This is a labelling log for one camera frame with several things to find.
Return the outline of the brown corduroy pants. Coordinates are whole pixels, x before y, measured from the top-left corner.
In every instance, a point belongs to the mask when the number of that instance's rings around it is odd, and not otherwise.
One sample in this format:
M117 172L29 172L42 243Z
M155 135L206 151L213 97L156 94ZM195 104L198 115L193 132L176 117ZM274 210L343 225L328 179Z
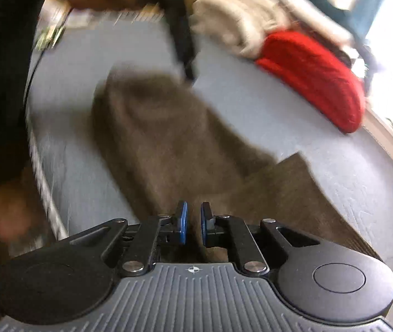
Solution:
M202 243L200 207L246 223L265 218L338 243L376 252L323 195L299 154L277 161L251 145L190 86L159 71L125 65L98 85L93 136L120 192L140 220L189 206L187 261L226 261Z

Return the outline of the grey quilted mattress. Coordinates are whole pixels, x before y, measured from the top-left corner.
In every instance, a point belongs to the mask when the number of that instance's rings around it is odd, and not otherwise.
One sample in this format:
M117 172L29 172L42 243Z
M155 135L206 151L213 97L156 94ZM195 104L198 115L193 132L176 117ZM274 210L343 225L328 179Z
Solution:
M300 152L334 207L393 270L393 160L366 128L343 135L308 102L208 38L198 45L196 94L242 137L278 160ZM107 17L35 53L29 94L34 161L59 238L116 217L135 222L91 135L97 84L117 63L172 73L159 22ZM388 313L393 325L393 305Z

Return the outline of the red folded blanket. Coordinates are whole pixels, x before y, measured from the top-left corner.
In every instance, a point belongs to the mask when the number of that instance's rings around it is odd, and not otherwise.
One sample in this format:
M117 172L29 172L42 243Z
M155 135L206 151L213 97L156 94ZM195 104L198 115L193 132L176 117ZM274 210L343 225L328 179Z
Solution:
M365 112L361 81L330 50L295 31L271 33L256 64L278 77L342 133L354 133Z

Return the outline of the cream folded blanket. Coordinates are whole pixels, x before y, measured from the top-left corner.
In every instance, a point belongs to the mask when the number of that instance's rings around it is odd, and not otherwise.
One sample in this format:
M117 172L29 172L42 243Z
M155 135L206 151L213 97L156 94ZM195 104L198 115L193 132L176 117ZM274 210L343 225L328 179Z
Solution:
M266 37L289 29L279 0L193 0L191 27L242 58L260 56Z

